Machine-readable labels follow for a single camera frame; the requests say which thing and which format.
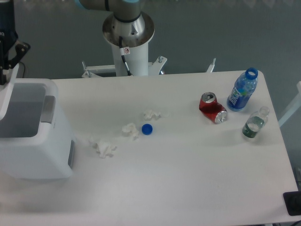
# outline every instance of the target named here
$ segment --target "metal bracket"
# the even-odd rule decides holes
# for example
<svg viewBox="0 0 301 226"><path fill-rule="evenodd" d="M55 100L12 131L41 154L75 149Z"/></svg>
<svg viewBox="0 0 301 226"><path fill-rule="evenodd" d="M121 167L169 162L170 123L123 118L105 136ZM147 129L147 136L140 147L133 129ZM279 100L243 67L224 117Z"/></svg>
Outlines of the metal bracket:
<svg viewBox="0 0 301 226"><path fill-rule="evenodd" d="M167 62L167 58L163 56L159 56L157 60L152 63L149 62L149 75L158 75L164 74L162 71L163 66ZM97 74L102 73L114 73L116 72L115 65L103 65L103 66L88 66L86 67L85 62L82 62L84 73L82 74L82 78L101 78L101 76Z"/></svg>

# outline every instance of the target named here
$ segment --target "plastic water bottle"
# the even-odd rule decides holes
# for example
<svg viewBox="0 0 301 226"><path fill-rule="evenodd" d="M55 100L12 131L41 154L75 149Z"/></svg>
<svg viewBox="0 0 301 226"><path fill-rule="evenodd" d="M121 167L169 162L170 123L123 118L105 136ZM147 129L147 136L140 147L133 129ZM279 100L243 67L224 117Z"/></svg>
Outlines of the plastic water bottle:
<svg viewBox="0 0 301 226"><path fill-rule="evenodd" d="M261 107L259 111L251 114L243 127L243 134L246 137L254 138L260 129L268 122L268 115L268 107Z"/></svg>
<svg viewBox="0 0 301 226"><path fill-rule="evenodd" d="M258 71L251 67L242 73L234 84L234 88L228 97L227 105L234 111L242 110L257 86Z"/></svg>

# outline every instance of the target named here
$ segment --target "crushed soda can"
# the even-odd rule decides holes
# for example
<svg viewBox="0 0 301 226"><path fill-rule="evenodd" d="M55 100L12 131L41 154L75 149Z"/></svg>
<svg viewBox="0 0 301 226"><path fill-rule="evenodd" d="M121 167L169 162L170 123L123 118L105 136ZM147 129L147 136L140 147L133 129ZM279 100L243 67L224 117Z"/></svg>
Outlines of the crushed soda can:
<svg viewBox="0 0 301 226"><path fill-rule="evenodd" d="M204 93L199 103L200 111L215 124L227 119L228 112L217 102L216 95L212 92Z"/></svg>

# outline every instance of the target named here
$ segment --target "black device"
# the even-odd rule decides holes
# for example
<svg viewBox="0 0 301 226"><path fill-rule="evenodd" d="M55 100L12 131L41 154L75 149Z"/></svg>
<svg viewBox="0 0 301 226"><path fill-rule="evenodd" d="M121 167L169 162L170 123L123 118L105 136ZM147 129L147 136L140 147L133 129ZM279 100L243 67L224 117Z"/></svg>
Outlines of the black device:
<svg viewBox="0 0 301 226"><path fill-rule="evenodd" d="M8 59L11 48L15 46L16 56ZM30 49L30 45L18 40L15 28L15 9L13 0L0 0L0 85L7 82L3 70L14 68Z"/></svg>

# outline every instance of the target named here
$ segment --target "blue bottle cap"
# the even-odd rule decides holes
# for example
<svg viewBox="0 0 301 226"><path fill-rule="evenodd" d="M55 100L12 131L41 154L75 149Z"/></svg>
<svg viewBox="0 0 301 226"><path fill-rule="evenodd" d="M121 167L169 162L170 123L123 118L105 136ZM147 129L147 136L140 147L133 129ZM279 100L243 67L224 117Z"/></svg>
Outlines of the blue bottle cap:
<svg viewBox="0 0 301 226"><path fill-rule="evenodd" d="M258 70L256 68L250 67L246 70L246 78L249 80L254 80L258 76Z"/></svg>
<svg viewBox="0 0 301 226"><path fill-rule="evenodd" d="M149 135L152 133L152 126L150 124L144 124L142 126L142 133L144 135Z"/></svg>

